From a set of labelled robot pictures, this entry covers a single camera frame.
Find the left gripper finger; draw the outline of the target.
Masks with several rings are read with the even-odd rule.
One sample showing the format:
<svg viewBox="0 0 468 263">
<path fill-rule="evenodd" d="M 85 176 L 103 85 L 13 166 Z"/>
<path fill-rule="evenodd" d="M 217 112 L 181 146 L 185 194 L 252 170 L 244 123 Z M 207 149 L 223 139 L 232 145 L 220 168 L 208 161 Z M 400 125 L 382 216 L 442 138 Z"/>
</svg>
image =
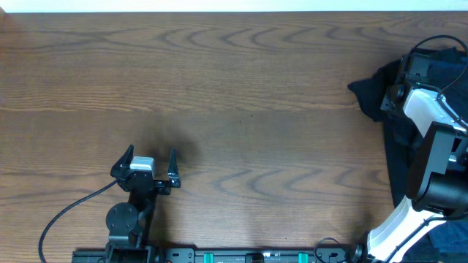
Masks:
<svg viewBox="0 0 468 263">
<path fill-rule="evenodd" d="M 169 166 L 168 166 L 168 171 L 167 171 L 168 177 L 169 177 L 169 182 L 170 182 L 170 187 L 171 188 L 180 188 L 181 187 L 181 179 L 180 179 L 180 174 L 178 171 L 178 166 L 176 163 L 176 150 L 175 148 L 171 149 L 170 152 L 170 160 L 169 160 Z"/>
<path fill-rule="evenodd" d="M 111 167 L 110 176 L 115 179 L 127 178 L 133 158 L 134 145 L 130 145 L 121 158 Z"/>
</svg>

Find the dark teal t-shirt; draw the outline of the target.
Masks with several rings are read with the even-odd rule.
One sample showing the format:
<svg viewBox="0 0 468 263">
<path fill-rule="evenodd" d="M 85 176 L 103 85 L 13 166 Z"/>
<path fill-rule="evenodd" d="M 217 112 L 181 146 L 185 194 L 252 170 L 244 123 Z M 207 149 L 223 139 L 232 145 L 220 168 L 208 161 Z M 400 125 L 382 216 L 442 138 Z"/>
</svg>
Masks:
<svg viewBox="0 0 468 263">
<path fill-rule="evenodd" d="M 417 51 L 435 57 L 437 62 L 453 64 L 466 57 L 464 52 L 456 52 L 453 48 L 440 51 L 425 49 Z M 383 123 L 390 189 L 393 205 L 397 206 L 406 194 L 407 172 L 423 137 L 411 121 L 403 117 L 391 116 L 380 109 L 385 89 L 383 67 L 380 67 L 372 77 L 355 81 L 347 87 L 356 95 L 362 112 L 374 122 Z"/>
</svg>

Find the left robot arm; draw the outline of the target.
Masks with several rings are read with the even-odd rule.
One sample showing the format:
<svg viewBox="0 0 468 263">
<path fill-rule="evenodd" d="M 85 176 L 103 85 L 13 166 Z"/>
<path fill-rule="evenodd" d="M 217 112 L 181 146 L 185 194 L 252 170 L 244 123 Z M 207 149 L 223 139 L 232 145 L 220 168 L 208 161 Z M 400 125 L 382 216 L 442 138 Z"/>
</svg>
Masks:
<svg viewBox="0 0 468 263">
<path fill-rule="evenodd" d="M 156 208 L 156 198 L 169 195 L 173 188 L 181 187 L 176 164 L 176 150 L 170 152 L 168 179 L 155 178 L 156 166 L 151 157 L 134 155 L 130 145 L 112 166 L 110 176 L 129 193 L 127 202 L 111 207 L 106 215 L 109 238 L 105 247 L 106 263 L 160 263 L 165 261 L 163 250 L 148 241 Z"/>
</svg>

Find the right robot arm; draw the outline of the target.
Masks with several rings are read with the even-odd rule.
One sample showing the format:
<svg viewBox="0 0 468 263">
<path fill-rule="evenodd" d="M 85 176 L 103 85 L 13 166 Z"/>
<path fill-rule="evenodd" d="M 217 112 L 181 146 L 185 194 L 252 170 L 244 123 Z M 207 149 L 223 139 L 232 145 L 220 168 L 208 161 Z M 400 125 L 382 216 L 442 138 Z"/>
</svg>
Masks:
<svg viewBox="0 0 468 263">
<path fill-rule="evenodd" d="M 371 230 L 354 262 L 400 262 L 426 233 L 447 221 L 467 218 L 467 122 L 453 110 L 430 71 L 437 60 L 405 55 L 383 111 L 411 121 L 423 141 L 407 174 L 406 194 Z"/>
</svg>

